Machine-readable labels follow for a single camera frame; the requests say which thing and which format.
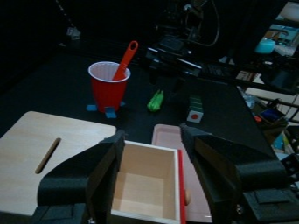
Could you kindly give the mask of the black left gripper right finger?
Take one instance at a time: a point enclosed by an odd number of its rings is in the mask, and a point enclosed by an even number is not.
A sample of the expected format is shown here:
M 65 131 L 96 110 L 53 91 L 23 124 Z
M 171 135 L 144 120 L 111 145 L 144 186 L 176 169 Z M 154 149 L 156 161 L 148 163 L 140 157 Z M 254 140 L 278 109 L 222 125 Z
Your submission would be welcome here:
M 180 125 L 212 224 L 299 224 L 299 155 L 280 159 Z

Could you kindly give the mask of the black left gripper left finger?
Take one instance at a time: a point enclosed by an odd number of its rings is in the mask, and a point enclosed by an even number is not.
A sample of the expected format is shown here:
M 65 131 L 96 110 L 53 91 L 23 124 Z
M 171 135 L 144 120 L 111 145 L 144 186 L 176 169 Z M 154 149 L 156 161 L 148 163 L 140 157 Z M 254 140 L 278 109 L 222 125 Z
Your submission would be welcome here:
M 119 130 L 45 174 L 32 224 L 110 224 L 124 147 Z

